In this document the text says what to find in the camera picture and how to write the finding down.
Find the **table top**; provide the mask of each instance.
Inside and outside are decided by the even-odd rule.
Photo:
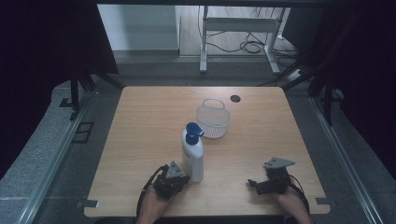
[[[239,103],[230,100],[241,98]],[[312,214],[330,211],[284,92],[277,87],[126,87],[120,97],[92,183],[88,217],[135,217],[143,186],[162,165],[181,166],[181,133],[196,121],[203,100],[220,98],[231,113],[228,132],[202,138],[204,179],[189,183],[166,217],[283,215],[276,201],[257,195],[248,179],[266,180],[263,165],[273,157],[295,161],[289,174],[302,184]]]

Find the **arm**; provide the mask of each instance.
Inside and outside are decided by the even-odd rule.
[[[152,185],[148,187],[146,195],[142,202],[140,209],[140,215],[137,220],[137,224],[152,224],[158,220],[168,208],[170,201],[161,198],[157,195]]]
[[[280,206],[297,220],[298,224],[314,224],[314,221],[305,209],[300,195],[294,189],[288,187],[285,193],[274,194],[274,197]]]

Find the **white bottle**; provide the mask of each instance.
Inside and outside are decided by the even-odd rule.
[[[204,135],[198,124],[191,122],[181,134],[183,147],[183,165],[192,182],[201,182],[204,177],[204,145],[201,136]]]

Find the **white basket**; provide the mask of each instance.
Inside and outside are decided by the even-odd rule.
[[[207,101],[217,101],[221,103],[221,107],[206,105]],[[205,137],[220,138],[227,132],[231,116],[220,99],[205,99],[202,105],[197,107],[196,115],[197,124],[204,131]]]

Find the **black hole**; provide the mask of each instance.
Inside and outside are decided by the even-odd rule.
[[[230,99],[231,99],[231,101],[234,102],[234,103],[238,103],[238,102],[241,101],[241,97],[239,97],[238,95],[232,95],[232,96],[230,97]]]

